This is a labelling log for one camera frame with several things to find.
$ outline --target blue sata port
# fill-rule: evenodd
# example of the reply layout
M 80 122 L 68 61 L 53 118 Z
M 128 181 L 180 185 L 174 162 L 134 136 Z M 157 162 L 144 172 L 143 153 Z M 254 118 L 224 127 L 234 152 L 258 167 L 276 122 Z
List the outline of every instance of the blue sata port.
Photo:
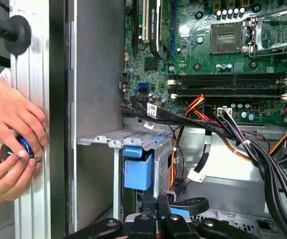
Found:
M 149 88 L 149 82 L 138 83 L 139 88 Z

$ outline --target cpu socket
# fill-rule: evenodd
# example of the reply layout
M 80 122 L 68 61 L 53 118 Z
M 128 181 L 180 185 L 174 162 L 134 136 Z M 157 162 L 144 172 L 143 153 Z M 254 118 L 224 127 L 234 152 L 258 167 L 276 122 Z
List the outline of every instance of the cpu socket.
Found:
M 211 54 L 233 54 L 242 51 L 242 23 L 214 24 L 211 26 Z

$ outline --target hand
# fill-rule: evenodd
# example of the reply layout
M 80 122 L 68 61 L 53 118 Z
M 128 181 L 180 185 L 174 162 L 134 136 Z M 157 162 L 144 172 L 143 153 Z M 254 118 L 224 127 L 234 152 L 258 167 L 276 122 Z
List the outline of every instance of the hand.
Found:
M 42 110 L 0 79 L 0 142 L 19 157 L 28 157 L 11 128 L 24 137 L 36 156 L 42 156 L 41 146 L 47 144 L 45 127 L 46 117 Z
M 0 203 L 20 197 L 39 168 L 40 163 L 36 164 L 35 159 L 27 161 L 18 158 L 16 154 L 12 154 L 2 163 L 0 160 Z

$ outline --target white sleeve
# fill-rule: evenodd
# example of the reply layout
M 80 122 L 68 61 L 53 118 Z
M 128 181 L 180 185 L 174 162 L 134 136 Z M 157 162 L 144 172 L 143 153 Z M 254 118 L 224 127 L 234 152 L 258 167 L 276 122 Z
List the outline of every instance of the white sleeve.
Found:
M 2 70 L 2 72 L 0 73 L 0 78 L 5 81 L 5 83 L 7 83 L 9 86 L 11 86 L 11 76 L 9 68 L 5 68 L 4 70 Z

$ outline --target black knob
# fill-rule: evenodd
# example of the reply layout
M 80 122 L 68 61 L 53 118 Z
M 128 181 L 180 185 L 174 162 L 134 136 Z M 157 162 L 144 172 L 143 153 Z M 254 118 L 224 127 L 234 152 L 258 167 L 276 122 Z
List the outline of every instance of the black knob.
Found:
M 21 15 L 12 16 L 7 22 L 0 20 L 0 38 L 9 53 L 23 54 L 31 41 L 31 29 L 28 21 Z
M 35 155 L 33 153 L 33 150 L 31 149 L 31 147 L 26 142 L 26 140 L 20 135 L 18 135 L 16 137 L 16 139 L 24 147 L 24 149 L 27 151 L 27 153 L 29 154 L 29 158 L 33 158 Z M 1 160 L 5 161 L 12 154 L 13 154 L 13 151 L 9 147 L 7 147 L 5 144 L 2 144 L 2 146 L 0 148 Z

